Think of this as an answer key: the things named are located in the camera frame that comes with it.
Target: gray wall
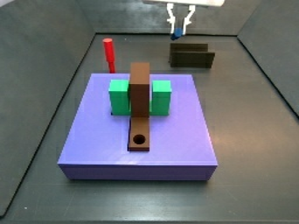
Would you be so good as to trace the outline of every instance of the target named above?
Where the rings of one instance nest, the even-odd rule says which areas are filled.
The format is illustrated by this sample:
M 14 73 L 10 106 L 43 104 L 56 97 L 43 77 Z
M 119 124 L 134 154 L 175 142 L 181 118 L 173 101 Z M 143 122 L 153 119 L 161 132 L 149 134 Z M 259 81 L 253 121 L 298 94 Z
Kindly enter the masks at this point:
M 166 6 L 143 4 L 142 0 L 78 0 L 97 32 L 169 33 Z M 221 8 L 197 8 L 187 33 L 238 35 L 261 0 L 227 0 Z M 187 16 L 187 7 L 175 16 Z
M 298 0 L 265 0 L 238 38 L 299 115 L 298 11 Z
M 94 35 L 74 0 L 15 0 L 0 8 L 0 216 Z

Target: purple block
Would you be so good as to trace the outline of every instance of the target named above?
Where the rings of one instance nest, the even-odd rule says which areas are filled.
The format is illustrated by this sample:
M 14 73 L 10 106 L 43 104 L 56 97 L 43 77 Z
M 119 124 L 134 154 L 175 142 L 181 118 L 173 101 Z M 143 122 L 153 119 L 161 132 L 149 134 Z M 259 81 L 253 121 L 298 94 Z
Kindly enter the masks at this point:
M 169 116 L 151 116 L 150 152 L 127 151 L 130 116 L 113 116 L 111 80 L 129 74 L 91 75 L 60 154 L 68 179 L 209 180 L 218 167 L 193 76 L 151 74 L 173 82 Z

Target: brown vertical board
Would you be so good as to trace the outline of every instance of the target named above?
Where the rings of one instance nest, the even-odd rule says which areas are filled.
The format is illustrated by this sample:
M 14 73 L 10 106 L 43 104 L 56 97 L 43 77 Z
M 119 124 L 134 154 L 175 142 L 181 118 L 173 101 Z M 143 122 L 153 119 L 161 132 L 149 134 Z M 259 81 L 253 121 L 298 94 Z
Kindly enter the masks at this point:
M 150 116 L 150 63 L 133 63 L 130 76 L 131 116 Z

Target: blue object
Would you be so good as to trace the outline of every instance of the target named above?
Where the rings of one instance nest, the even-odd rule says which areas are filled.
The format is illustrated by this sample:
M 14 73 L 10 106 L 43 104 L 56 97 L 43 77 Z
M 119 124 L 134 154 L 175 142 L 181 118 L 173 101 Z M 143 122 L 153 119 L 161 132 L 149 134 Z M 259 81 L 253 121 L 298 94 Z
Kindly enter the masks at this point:
M 175 28 L 171 40 L 177 40 L 183 35 L 183 28 Z

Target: green block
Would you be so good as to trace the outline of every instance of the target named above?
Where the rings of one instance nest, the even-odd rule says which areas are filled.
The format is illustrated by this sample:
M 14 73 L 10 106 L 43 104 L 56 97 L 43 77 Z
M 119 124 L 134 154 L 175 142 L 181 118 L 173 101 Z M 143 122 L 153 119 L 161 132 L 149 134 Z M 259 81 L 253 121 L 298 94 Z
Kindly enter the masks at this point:
M 111 97 L 127 96 L 129 80 L 113 80 L 110 82 L 109 93 Z
M 153 81 L 153 97 L 171 97 L 173 83 L 169 80 Z
M 129 80 L 113 80 L 110 82 L 109 93 L 114 116 L 130 116 L 129 103 Z

